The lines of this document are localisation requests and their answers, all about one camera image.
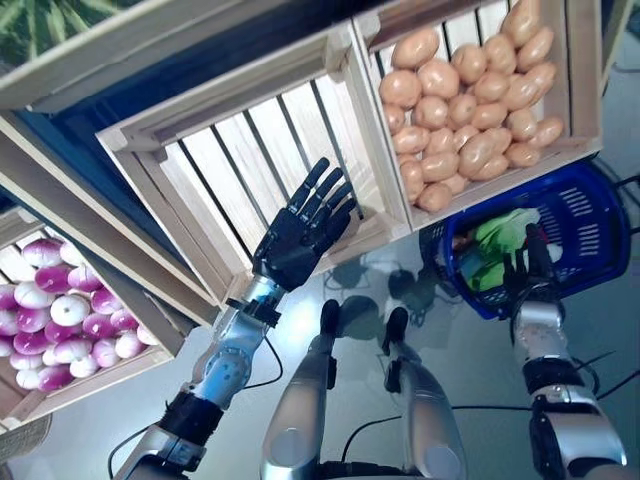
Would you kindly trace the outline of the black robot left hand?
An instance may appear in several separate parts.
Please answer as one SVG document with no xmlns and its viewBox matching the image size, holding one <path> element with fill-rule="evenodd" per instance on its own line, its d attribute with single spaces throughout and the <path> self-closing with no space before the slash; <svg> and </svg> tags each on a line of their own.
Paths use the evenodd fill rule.
<svg viewBox="0 0 640 480">
<path fill-rule="evenodd" d="M 319 159 L 253 254 L 252 273 L 291 292 L 309 279 L 322 256 L 346 231 L 357 202 L 343 170 Z"/>
</svg>

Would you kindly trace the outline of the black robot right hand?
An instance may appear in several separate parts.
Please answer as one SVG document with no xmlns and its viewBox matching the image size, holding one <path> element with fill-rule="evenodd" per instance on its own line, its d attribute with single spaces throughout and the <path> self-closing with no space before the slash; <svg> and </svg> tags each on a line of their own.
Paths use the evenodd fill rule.
<svg viewBox="0 0 640 480">
<path fill-rule="evenodd" d="M 541 227 L 529 223 L 525 233 L 523 246 L 502 256 L 503 286 L 513 308 L 527 300 L 558 299 L 558 281 Z"/>
</svg>

